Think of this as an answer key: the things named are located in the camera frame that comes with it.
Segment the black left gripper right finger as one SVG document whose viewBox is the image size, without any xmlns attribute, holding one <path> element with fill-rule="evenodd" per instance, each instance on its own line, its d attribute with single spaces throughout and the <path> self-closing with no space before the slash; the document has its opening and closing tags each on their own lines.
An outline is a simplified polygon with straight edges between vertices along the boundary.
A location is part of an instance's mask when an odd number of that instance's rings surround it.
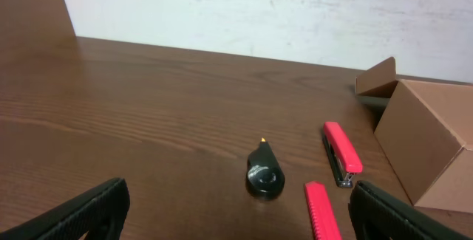
<svg viewBox="0 0 473 240">
<path fill-rule="evenodd" d="M 348 210 L 357 239 L 469 239 L 367 181 L 356 183 Z"/>
</svg>

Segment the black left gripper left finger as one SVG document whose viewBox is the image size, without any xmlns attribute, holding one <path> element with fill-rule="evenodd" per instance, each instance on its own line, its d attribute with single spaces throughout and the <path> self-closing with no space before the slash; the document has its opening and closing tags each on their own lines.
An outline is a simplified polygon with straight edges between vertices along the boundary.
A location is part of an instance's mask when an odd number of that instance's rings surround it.
<svg viewBox="0 0 473 240">
<path fill-rule="evenodd" d="M 5 240 L 119 239 L 130 207 L 125 179 L 110 179 L 1 234 Z"/>
</svg>

